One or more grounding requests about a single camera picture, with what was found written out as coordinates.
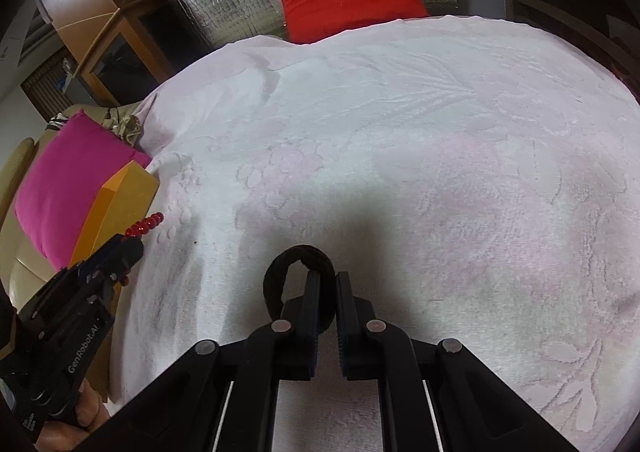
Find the left hand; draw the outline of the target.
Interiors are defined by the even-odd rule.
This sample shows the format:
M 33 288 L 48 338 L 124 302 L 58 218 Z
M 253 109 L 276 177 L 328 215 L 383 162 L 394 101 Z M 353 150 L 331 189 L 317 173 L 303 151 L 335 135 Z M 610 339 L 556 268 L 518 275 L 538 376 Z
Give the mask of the left hand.
M 88 380 L 79 387 L 75 406 L 77 424 L 47 422 L 35 444 L 37 451 L 71 451 L 83 442 L 92 432 L 110 419 L 110 413 L 100 395 L 92 388 Z

